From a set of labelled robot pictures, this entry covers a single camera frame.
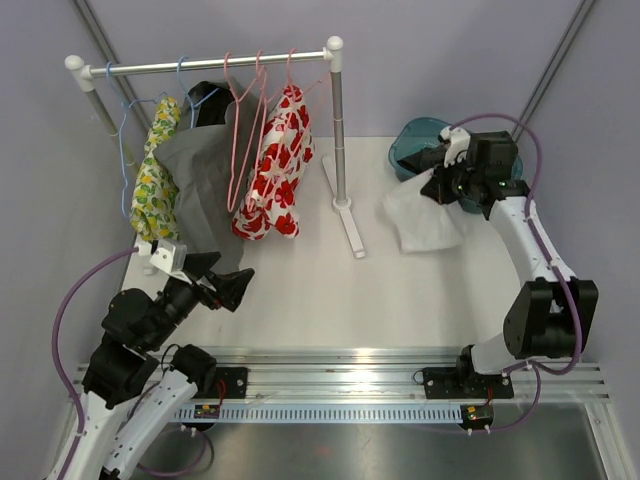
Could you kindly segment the dark dotted skirt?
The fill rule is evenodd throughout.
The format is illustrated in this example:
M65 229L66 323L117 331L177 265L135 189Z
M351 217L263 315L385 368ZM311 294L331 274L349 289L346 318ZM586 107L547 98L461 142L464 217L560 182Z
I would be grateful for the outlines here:
M398 165L412 174L418 175L444 163L447 147L439 145L434 148L424 147L418 152L405 156Z

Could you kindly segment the grey garment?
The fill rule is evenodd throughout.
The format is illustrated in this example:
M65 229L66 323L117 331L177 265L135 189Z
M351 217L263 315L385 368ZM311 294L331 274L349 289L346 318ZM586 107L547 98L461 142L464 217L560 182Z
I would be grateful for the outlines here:
M180 241L192 253L219 252L216 273L239 269L244 240L232 232L233 213L226 208L230 178L231 143L235 104L228 81L201 81L189 90L181 107L176 134L155 150L155 157L170 172L179 192L174 214ZM237 200L246 196L248 175L256 156L258 125L251 146L257 98L241 103L236 178Z

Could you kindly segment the pink hanger of dotted skirt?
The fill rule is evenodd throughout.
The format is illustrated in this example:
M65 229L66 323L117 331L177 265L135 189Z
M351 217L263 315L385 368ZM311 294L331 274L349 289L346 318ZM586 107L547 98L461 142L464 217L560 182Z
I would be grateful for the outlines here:
M241 181L241 179L239 179L238 181L235 181L235 178L236 178L235 164L236 164L236 151L237 151L238 135L239 135L241 103L251 93L253 85L260 80L262 80L262 85L260 86L260 89L259 89L260 95L257 97L257 107L256 107L256 112L254 114L254 124L252 126L251 133L249 136L248 147L251 146L251 143L253 141L257 120L258 120L258 112L260 111L260 108L265 105L264 87L265 87L265 81L266 81L266 70L264 67L259 66L260 55L261 55L261 52L258 52L258 56L255 59L255 69L256 69L255 78L249 84L249 86L246 88L245 92L242 95L239 95L236 92L234 86L232 85L232 82L230 81L228 69L229 69L229 61L230 61L231 53L227 52L224 56L223 70L225 74L225 79L228 81L229 91L232 94L234 104L235 104L233 136L232 136L232 143L231 143L230 178L229 178L227 200L226 200L226 208L229 213L232 213L234 211L235 204L238 197L240 181Z

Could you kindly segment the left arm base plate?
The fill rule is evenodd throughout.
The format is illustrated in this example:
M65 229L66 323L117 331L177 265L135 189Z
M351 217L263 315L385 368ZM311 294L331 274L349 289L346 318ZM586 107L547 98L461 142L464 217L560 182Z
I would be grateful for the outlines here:
M238 400L245 399L249 370L246 367L218 367L211 387L199 392L196 398Z

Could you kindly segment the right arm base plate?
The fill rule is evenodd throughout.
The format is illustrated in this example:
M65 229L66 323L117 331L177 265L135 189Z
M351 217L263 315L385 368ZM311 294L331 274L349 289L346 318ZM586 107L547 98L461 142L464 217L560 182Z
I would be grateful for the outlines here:
M512 399L514 390L509 377L460 374L454 368L427 367L422 370L425 395L431 400Z

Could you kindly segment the white skirt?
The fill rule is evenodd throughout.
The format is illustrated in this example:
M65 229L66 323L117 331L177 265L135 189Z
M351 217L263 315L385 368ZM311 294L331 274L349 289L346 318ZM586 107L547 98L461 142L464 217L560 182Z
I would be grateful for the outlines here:
M382 200L395 227L402 254L422 254L462 245L469 233L467 214L458 203L440 205L421 194L433 177L429 169L401 182Z

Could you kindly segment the red floral white garment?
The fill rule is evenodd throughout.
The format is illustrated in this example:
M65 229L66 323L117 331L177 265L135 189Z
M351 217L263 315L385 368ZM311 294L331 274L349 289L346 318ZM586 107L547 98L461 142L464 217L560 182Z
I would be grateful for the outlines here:
M295 193L314 154L303 90L287 86L266 119L260 157L247 196L234 213L232 232L244 240L260 240L271 231L296 237L300 225Z

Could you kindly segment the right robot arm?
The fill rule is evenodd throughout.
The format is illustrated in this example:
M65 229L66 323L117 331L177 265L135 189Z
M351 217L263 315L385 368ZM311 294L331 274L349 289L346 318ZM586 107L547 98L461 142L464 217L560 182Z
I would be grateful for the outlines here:
M425 395L510 399L512 372L533 368L561 376L576 366L599 292L562 260L539 219L532 187L513 177L518 148L508 132L446 127L438 140L427 154L434 169L422 195L441 205L478 205L506 246L520 290L500 333L464 347L452 367L423 369Z

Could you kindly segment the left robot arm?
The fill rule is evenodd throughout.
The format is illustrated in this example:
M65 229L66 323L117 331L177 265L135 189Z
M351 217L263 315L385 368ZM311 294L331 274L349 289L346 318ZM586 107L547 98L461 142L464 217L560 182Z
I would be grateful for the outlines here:
M236 311L254 269L216 274L213 267L220 253L189 254L185 245L168 240L139 241L103 263L133 254L165 273L167 281L155 298L131 288L110 301L101 323L103 337L79 388L64 371L58 341L71 293L55 317L52 357L76 420L49 473L52 479L128 479L183 404L211 396L213 407L204 416L218 420L225 400L246 396L247 368L221 367L214 356L192 344L174 352L156 386L147 383L160 365L155 352L190 313L199 305Z

